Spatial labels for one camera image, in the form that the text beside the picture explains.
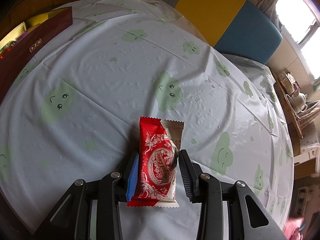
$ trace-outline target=white teapot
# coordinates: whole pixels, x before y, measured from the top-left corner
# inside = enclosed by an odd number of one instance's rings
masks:
[[[308,106],[306,104],[308,95],[300,93],[300,89],[298,89],[293,93],[291,96],[292,100],[294,101],[294,104],[297,108],[298,113],[303,113],[308,109]]]

